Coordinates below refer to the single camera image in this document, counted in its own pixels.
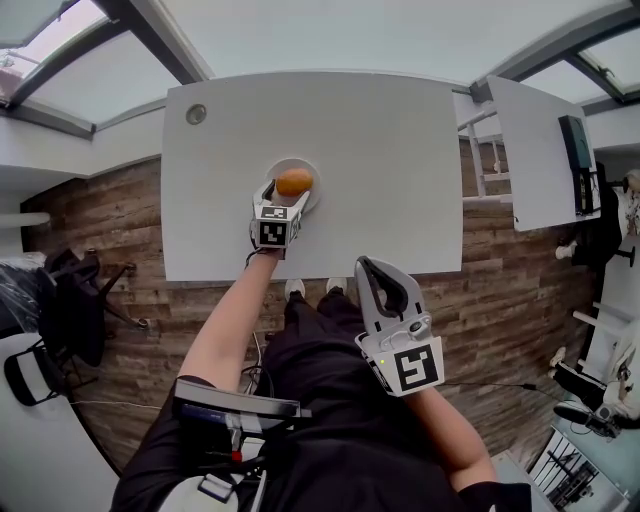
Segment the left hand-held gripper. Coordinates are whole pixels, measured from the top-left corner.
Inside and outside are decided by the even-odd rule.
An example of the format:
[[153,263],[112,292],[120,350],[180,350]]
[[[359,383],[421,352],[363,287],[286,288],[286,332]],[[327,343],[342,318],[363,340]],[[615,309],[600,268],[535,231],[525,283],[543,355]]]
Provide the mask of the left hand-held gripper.
[[296,196],[285,196],[284,205],[273,205],[276,180],[263,183],[253,194],[253,217],[250,238],[255,248],[288,248],[299,234],[302,212],[311,197],[307,190]]

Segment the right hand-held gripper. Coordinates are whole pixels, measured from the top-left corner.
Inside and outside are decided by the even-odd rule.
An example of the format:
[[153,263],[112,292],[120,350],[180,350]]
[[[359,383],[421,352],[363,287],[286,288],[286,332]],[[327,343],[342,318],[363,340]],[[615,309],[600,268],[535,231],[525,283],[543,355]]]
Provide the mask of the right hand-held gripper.
[[[366,256],[356,260],[354,278],[366,331],[373,333],[355,343],[386,393],[403,397],[442,384],[442,341],[432,335],[417,281]],[[382,330],[382,322],[391,321],[399,323]]]

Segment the orange fruit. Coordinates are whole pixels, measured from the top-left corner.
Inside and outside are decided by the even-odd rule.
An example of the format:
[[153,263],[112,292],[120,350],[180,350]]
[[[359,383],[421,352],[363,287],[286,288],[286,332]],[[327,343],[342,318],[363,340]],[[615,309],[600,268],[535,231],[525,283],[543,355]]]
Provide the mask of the orange fruit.
[[290,168],[277,176],[275,184],[280,196],[296,197],[313,187],[314,176],[308,169]]

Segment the white round plate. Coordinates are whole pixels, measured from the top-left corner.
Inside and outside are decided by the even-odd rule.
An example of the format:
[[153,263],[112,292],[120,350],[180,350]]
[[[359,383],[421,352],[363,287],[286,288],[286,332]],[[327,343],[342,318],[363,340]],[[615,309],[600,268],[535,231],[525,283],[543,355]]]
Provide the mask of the white round plate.
[[312,211],[320,200],[322,193],[321,176],[317,169],[307,160],[300,158],[285,158],[276,162],[266,173],[268,180],[277,179],[282,173],[289,169],[305,169],[313,177],[313,186],[309,190],[310,196],[305,204],[304,212]]

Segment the person's left forearm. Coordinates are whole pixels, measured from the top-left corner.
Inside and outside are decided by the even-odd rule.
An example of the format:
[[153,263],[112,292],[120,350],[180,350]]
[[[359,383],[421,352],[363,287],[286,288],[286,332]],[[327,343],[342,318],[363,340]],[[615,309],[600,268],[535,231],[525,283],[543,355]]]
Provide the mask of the person's left forearm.
[[269,250],[250,258],[197,334],[178,375],[197,377],[235,392],[246,351],[281,252]]

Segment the person's right forearm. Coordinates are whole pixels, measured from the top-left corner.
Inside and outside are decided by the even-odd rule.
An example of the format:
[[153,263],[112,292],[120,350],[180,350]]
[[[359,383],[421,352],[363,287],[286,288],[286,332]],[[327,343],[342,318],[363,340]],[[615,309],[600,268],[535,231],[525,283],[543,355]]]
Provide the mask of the person's right forearm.
[[411,394],[405,402],[431,438],[456,491],[498,481],[488,449],[478,432],[435,388]]

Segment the large white table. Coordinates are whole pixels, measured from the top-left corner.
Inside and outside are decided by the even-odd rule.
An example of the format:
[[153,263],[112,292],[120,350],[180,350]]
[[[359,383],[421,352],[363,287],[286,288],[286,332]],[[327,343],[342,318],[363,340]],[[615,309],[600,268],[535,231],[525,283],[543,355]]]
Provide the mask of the large white table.
[[[190,125],[187,109],[206,119]],[[459,139],[451,89],[371,73],[279,72],[172,89],[161,157],[170,281],[232,281],[252,244],[252,197],[285,158],[307,160],[322,193],[276,277],[347,277],[362,255],[407,273],[457,271]]]

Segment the person's black clothing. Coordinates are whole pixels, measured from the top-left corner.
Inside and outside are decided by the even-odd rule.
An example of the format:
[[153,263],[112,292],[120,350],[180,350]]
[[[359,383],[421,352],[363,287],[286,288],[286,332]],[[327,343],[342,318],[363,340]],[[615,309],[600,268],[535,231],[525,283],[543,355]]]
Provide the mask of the person's black clothing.
[[363,331],[345,294],[326,294],[316,306],[287,301],[259,392],[297,401],[312,417],[264,445],[259,512],[532,512],[526,484],[452,487],[418,418],[362,357],[354,339]]

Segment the black chest-mounted device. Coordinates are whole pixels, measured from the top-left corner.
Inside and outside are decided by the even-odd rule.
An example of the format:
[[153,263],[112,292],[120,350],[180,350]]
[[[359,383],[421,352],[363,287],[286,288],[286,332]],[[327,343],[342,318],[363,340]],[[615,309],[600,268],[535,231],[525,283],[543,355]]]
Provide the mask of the black chest-mounted device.
[[297,401],[222,391],[183,378],[175,384],[173,411],[199,441],[229,455],[240,452],[246,438],[279,435],[312,417]]

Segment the small white side table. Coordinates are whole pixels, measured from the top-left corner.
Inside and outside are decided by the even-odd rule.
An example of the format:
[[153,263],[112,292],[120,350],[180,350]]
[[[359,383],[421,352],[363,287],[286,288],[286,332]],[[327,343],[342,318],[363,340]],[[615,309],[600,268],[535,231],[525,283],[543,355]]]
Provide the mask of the small white side table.
[[587,186],[600,206],[594,151],[584,109],[574,103],[505,78],[487,78],[510,171],[514,227],[523,232],[590,221],[576,209],[573,172],[559,119],[580,121],[582,148],[588,155]]

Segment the black office chair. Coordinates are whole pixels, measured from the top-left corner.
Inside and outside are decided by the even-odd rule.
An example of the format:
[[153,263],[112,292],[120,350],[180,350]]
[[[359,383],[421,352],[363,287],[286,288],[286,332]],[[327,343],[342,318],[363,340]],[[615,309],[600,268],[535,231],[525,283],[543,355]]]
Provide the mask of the black office chair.
[[25,253],[0,258],[0,304],[26,332],[40,335],[46,351],[63,363],[76,356],[91,367],[100,365],[111,338],[105,315],[138,329],[148,321],[133,319],[113,306],[109,293],[125,275],[136,273],[124,263],[103,285],[95,250],[77,256],[64,248],[55,253]]

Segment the black box on side table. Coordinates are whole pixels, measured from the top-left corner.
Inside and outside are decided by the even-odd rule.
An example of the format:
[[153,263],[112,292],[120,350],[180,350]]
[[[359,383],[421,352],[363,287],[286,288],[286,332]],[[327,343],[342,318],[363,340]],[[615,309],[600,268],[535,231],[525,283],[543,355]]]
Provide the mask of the black box on side table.
[[572,173],[576,214],[587,216],[600,209],[597,171],[593,168],[586,130],[579,117],[558,118]]

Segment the black and white folding chair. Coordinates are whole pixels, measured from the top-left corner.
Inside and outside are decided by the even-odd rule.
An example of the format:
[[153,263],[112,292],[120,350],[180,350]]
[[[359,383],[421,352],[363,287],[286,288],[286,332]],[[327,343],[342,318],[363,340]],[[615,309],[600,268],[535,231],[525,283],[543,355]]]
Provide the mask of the black and white folding chair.
[[9,356],[4,375],[17,401],[26,407],[67,395],[66,378],[40,344]]

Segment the white metal frame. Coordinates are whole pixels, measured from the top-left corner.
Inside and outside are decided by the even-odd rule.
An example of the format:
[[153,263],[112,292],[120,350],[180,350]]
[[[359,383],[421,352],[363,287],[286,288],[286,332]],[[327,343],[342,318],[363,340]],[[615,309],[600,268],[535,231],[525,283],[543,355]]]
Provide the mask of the white metal frame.
[[[501,134],[489,135],[486,137],[478,137],[475,126],[482,121],[497,115],[497,110],[493,104],[485,107],[481,112],[473,115],[460,123],[457,127],[458,132],[465,131],[469,140],[471,158],[473,162],[474,177],[476,183],[477,194],[475,196],[464,196],[465,204],[512,204],[513,198],[511,194],[493,194],[488,195],[486,192],[486,184],[491,182],[509,182],[510,174],[508,171],[503,172],[501,167],[501,159],[498,151],[498,143],[503,142]],[[486,174],[481,159],[480,145],[490,143],[494,155],[494,172]]]

